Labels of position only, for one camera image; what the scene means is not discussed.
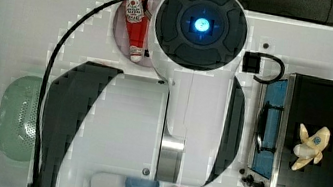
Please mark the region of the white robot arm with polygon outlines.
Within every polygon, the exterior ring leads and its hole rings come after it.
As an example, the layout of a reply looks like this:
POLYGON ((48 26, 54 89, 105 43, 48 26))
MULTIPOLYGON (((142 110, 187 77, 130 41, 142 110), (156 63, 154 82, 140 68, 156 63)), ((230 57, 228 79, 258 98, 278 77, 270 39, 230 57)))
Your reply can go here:
POLYGON ((207 186, 234 161, 248 36, 237 0, 162 0, 149 76, 88 61, 50 85, 38 187, 91 187, 98 173, 207 186))

